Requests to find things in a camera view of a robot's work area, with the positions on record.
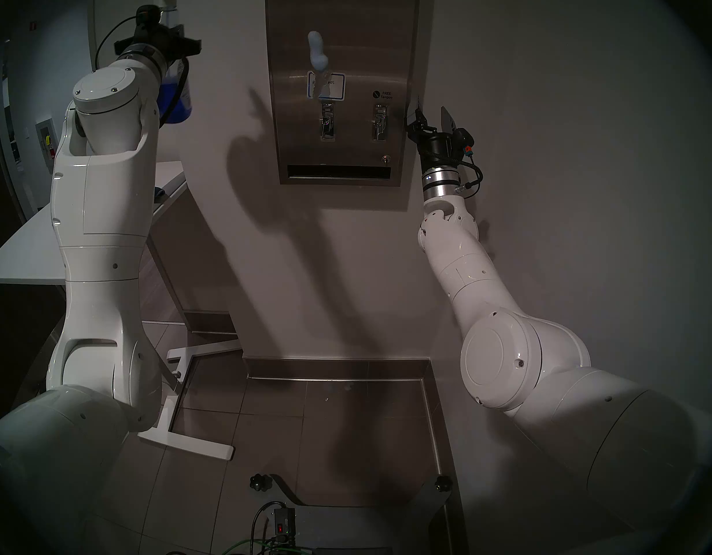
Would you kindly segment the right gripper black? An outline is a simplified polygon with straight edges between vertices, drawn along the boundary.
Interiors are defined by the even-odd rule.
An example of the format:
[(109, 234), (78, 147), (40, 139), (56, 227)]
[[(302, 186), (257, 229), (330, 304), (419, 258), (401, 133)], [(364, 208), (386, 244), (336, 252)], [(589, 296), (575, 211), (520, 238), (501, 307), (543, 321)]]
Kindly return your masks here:
[(417, 141), (422, 172), (438, 167), (456, 167), (462, 161), (462, 148), (454, 147), (457, 126), (449, 111), (442, 106), (442, 132), (434, 132), (423, 113), (419, 97), (411, 98), (406, 110), (406, 135)]

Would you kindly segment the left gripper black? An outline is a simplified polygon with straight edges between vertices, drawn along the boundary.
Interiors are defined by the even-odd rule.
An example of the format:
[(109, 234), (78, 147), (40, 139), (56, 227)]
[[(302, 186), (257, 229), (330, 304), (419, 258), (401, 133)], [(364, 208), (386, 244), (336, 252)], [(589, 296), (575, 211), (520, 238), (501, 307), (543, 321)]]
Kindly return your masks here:
[(182, 59), (183, 56), (197, 56), (201, 52), (201, 40), (183, 36), (182, 27), (135, 27), (132, 37), (114, 42), (115, 54), (144, 53), (152, 57), (155, 53), (163, 56), (166, 63)]

